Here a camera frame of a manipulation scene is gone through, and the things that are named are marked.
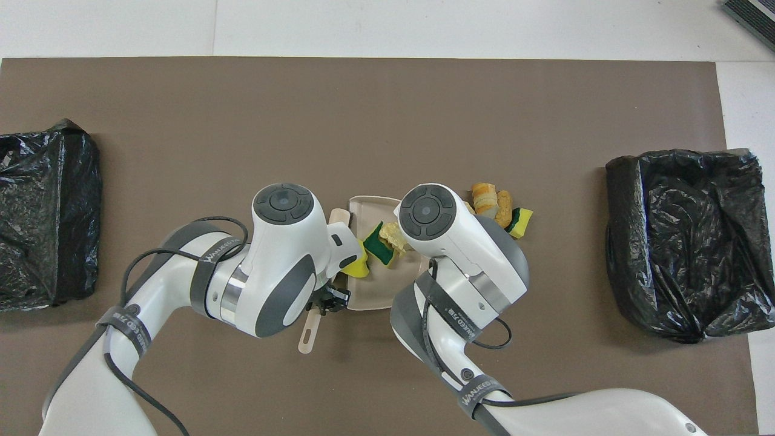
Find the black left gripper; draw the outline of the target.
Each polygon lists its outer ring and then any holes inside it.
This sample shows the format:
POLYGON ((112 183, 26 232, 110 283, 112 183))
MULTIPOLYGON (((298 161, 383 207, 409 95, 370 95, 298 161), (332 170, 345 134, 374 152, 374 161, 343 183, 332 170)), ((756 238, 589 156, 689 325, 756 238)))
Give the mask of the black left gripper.
POLYGON ((320 315, 326 315, 327 312, 339 312, 346 309, 350 298, 351 292, 349 290, 337 289, 327 283, 312 292, 306 304, 306 311, 318 312, 320 315))

